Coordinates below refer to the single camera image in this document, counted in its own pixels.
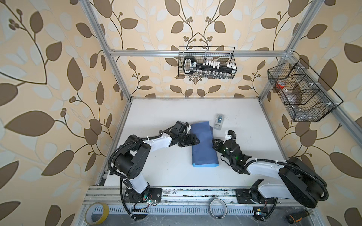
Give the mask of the blue wrapping paper sheet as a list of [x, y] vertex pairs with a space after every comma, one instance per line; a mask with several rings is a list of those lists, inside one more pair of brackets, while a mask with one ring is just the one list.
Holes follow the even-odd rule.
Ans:
[[213, 168], [219, 166], [217, 153], [213, 149], [213, 127], [210, 126], [209, 121], [192, 124], [190, 133], [200, 141], [199, 144], [192, 146], [193, 167]]

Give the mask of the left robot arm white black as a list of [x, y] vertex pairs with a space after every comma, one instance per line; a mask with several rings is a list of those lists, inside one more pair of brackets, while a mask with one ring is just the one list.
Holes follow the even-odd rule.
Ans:
[[143, 194], [150, 187], [142, 175], [149, 154], [175, 145], [179, 147], [198, 145], [200, 140], [190, 133], [190, 129], [191, 126], [187, 122], [177, 121], [174, 126], [160, 130], [156, 136], [130, 135], [108, 159], [109, 175], [118, 176], [128, 188]]

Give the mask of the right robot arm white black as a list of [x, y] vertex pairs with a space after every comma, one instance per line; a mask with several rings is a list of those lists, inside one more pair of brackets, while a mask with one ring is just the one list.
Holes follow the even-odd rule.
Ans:
[[291, 199], [304, 207], [314, 209], [318, 202], [328, 200], [327, 183], [296, 157], [287, 161], [252, 159], [242, 153], [236, 143], [236, 134], [227, 134], [224, 140], [213, 139], [213, 148], [226, 159], [237, 174], [260, 175], [247, 192], [244, 200], [262, 203], [265, 200]]

